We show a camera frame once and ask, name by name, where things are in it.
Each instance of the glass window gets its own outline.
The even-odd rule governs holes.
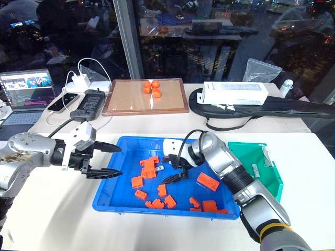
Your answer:
[[[0,3],[0,72],[47,68],[59,93],[67,72],[89,57],[100,61],[111,79],[129,78],[111,0]],[[97,63],[83,64],[105,75]]]
[[[133,0],[145,78],[241,81],[248,60],[256,59],[282,68],[275,71],[274,80],[261,70],[262,82],[280,87],[291,79],[288,98],[309,96],[334,65],[334,4]]]

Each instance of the white bottle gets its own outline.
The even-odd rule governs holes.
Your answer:
[[[284,81],[282,87],[279,89],[283,97],[286,96],[289,90],[293,88],[293,81],[291,79],[287,79]]]

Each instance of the orange block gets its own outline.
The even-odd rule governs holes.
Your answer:
[[[199,201],[197,201],[194,197],[190,197],[189,202],[190,202],[191,204],[193,204],[193,206],[194,206],[195,208],[199,208],[199,207],[200,207],[200,203],[199,203]]]
[[[159,82],[157,80],[154,80],[151,82],[151,87],[152,88],[158,88],[159,87]]]
[[[164,202],[162,202],[160,199],[155,199],[152,202],[152,205],[156,208],[156,209],[163,209],[165,204]]]
[[[151,86],[144,86],[143,93],[151,93]]]
[[[203,184],[205,187],[208,187],[213,192],[215,192],[216,189],[218,189],[218,186],[220,184],[220,182],[218,182],[217,180],[214,180],[213,178],[209,177],[208,175],[204,173],[200,173],[200,175],[197,178],[197,182],[199,182],[200,184]]]
[[[165,204],[167,204],[167,208],[169,209],[172,209],[177,205],[177,203],[174,201],[171,195],[165,197],[164,202]]]
[[[140,188],[140,187],[143,187],[143,179],[142,179],[142,176],[132,177],[132,178],[131,178],[131,187],[132,187],[132,188]]]
[[[152,94],[155,98],[160,98],[162,96],[162,93],[159,89],[152,89]]]
[[[152,205],[151,201],[146,201],[146,202],[145,202],[145,205],[146,205],[148,208],[155,209],[155,207]]]
[[[141,191],[141,190],[136,190],[136,192],[135,192],[135,196],[136,196],[137,198],[141,199],[141,200],[146,200],[147,197],[148,197],[147,193],[145,193],[145,192],[143,192],[143,191]]]
[[[151,89],[150,81],[146,81],[146,82],[144,83],[144,86],[148,86],[148,87],[150,87],[150,89]]]
[[[215,200],[204,200],[203,209],[204,209],[204,212],[208,212],[208,213],[217,213],[218,211]]]
[[[202,212],[201,208],[190,208],[189,210],[194,212]]]
[[[218,213],[228,213],[227,209],[218,209]]]
[[[165,184],[159,185],[157,190],[158,190],[158,196],[165,197],[167,195]]]
[[[159,162],[158,156],[150,157],[140,161],[140,165],[144,166],[141,176],[145,179],[156,177],[155,164]]]

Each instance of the white cable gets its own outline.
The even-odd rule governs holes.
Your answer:
[[[106,124],[110,123],[112,119],[112,116],[110,117],[110,119],[108,119],[108,121],[106,123],[104,123],[101,127],[99,127],[98,129],[96,129],[97,131],[100,130],[102,127],[104,127]]]
[[[110,80],[110,77],[109,77],[107,71],[105,70],[105,68],[103,67],[103,65],[100,64],[100,62],[97,61],[96,59],[91,59],[91,58],[83,58],[83,59],[80,59],[80,60],[78,61],[78,65],[77,65],[77,66],[78,66],[78,71],[80,72],[80,75],[82,75],[82,72],[80,71],[80,68],[79,68],[80,62],[82,62],[83,60],[86,60],[86,59],[93,60],[93,61],[97,62],[97,63],[101,66],[101,68],[104,70],[104,72],[106,73],[106,75],[107,75],[107,77],[108,77],[108,80],[109,80],[109,88],[111,88],[111,80]]]
[[[63,106],[64,106],[65,109],[68,110],[69,112],[71,112],[71,111],[66,107],[65,102],[64,102],[64,91],[65,91],[65,89],[66,89],[66,86],[68,85],[69,75],[70,75],[71,72],[73,73],[74,76],[76,75],[76,73],[75,73],[74,71],[69,71],[69,72],[68,72],[68,75],[66,76],[65,85],[64,85],[63,90],[62,90],[62,101],[63,101]]]
[[[50,113],[48,114],[48,116],[47,116],[47,118],[46,118],[46,123],[47,123],[49,126],[51,126],[51,127],[59,127],[62,123],[61,123],[61,124],[50,124],[49,121],[48,121],[50,115],[52,115],[53,113],[54,113],[54,112],[52,111],[52,112],[50,112]]]

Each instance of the silver robotic arm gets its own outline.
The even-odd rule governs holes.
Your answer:
[[[164,156],[179,153],[182,141],[165,139]],[[204,132],[191,145],[184,144],[181,159],[195,167],[206,161],[233,193],[241,207],[241,219],[250,237],[261,243],[261,251],[310,251],[310,247],[290,226],[284,208],[259,180],[253,179],[242,163],[215,134]]]
[[[121,151],[115,145],[95,141],[95,137],[96,130],[88,122],[72,130],[65,140],[30,132],[12,136],[7,145],[0,149],[0,231],[14,198],[36,167],[71,167],[81,171],[86,178],[96,179],[121,175],[122,172],[114,169],[91,169],[89,163],[95,149],[103,152]]]

